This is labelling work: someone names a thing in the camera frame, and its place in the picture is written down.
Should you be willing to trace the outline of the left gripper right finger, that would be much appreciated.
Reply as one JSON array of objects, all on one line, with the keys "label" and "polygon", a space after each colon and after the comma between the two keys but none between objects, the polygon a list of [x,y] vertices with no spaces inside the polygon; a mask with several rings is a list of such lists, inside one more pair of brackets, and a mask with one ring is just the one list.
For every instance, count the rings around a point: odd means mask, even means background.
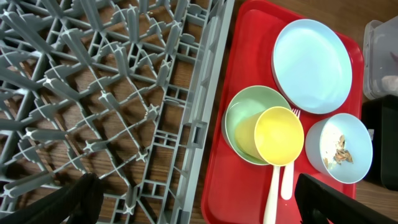
[{"label": "left gripper right finger", "polygon": [[295,187],[302,223],[397,224],[308,174],[300,174]]}]

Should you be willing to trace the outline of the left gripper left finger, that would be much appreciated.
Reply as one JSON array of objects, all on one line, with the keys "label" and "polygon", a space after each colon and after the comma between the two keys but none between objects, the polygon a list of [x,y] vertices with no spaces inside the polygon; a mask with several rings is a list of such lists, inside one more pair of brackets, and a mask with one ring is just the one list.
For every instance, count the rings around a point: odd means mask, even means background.
[{"label": "left gripper left finger", "polygon": [[104,200],[104,188],[94,173],[81,176],[28,207],[1,219],[1,224],[96,223]]}]

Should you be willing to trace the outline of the light blue bowl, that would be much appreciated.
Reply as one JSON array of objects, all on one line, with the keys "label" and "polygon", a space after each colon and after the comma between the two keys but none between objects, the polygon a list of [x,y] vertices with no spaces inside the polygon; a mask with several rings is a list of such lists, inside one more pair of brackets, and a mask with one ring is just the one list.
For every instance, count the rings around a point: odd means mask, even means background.
[{"label": "light blue bowl", "polygon": [[343,184],[362,180],[373,160],[367,128],[348,113],[338,113],[315,123],[306,135],[305,152],[317,171]]}]

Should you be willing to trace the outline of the food scraps and rice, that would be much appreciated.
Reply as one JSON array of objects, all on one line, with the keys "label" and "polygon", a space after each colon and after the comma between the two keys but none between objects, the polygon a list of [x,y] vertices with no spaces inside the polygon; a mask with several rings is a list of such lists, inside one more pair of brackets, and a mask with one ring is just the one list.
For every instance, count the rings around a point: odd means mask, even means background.
[{"label": "food scraps and rice", "polygon": [[345,146],[345,135],[332,123],[327,123],[320,137],[320,152],[323,163],[328,170],[332,170],[342,162],[353,163],[353,158]]}]

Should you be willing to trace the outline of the yellow cup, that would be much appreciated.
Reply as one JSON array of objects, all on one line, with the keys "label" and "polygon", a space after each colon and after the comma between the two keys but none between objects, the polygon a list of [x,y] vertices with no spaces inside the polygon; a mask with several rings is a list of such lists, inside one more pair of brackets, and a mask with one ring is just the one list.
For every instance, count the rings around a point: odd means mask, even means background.
[{"label": "yellow cup", "polygon": [[302,152],[304,131],[292,110],[274,106],[242,120],[234,138],[246,154],[266,164],[285,166]]}]

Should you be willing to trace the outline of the green bowl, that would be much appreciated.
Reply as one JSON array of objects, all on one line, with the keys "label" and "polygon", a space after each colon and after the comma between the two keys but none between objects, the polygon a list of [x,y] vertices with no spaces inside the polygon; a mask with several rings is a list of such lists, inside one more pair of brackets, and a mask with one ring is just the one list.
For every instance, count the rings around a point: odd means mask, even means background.
[{"label": "green bowl", "polygon": [[238,92],[224,112],[221,122],[224,140],[240,158],[250,164],[266,166],[267,162],[241,150],[236,144],[234,131],[244,119],[274,106],[282,106],[291,110],[288,101],[278,91],[268,86],[254,85]]}]

